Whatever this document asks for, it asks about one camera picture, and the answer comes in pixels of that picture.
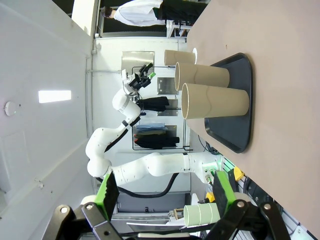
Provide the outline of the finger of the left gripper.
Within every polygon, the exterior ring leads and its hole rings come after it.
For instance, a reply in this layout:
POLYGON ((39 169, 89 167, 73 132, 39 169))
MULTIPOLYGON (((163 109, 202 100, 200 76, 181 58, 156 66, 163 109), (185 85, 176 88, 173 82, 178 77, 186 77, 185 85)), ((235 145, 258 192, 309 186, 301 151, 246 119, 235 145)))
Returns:
POLYGON ((139 70, 139 74, 140 75, 147 75, 148 74, 148 72, 149 72, 149 70, 150 70, 150 68, 152 68, 153 67, 153 64, 152 63, 149 63, 148 65, 143 65, 141 68, 140 68, 140 70, 139 70))
POLYGON ((155 72, 152 72, 152 73, 150 73, 150 74, 145 73, 145 74, 143 75, 142 82, 143 82, 144 84, 150 84, 152 78, 155 77, 155 76, 156 76, 156 73, 155 73, 155 72))

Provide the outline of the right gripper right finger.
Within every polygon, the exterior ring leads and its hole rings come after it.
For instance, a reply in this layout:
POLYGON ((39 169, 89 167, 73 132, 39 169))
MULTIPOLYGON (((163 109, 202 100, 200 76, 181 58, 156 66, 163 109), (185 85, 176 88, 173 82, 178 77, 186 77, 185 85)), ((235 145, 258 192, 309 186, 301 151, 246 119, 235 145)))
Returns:
POLYGON ((230 240, 239 231, 250 232, 255 240, 289 240, 291 237, 274 202, 255 206, 236 199, 227 174, 215 171, 213 185, 220 220, 213 224, 206 240, 230 240))

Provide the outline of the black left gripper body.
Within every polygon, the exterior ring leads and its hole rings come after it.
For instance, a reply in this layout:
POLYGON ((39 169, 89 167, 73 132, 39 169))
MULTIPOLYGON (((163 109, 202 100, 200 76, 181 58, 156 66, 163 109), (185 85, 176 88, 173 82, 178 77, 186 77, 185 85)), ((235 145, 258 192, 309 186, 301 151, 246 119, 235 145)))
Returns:
POLYGON ((146 73, 142 73, 142 74, 133 73, 131 77, 132 77, 132 80, 129 83, 129 86, 133 89, 141 89, 149 85, 149 78, 146 73))

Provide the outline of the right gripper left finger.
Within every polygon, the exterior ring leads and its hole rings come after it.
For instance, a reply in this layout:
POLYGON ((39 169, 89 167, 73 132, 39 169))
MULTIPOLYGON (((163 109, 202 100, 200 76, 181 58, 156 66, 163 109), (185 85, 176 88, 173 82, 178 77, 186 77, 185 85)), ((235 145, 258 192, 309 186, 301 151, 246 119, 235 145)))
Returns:
POLYGON ((111 224, 119 190, 113 172, 107 174, 92 201, 86 200, 77 209, 59 205, 51 217, 52 240, 79 240, 93 233, 97 240, 119 240, 120 234, 111 224))

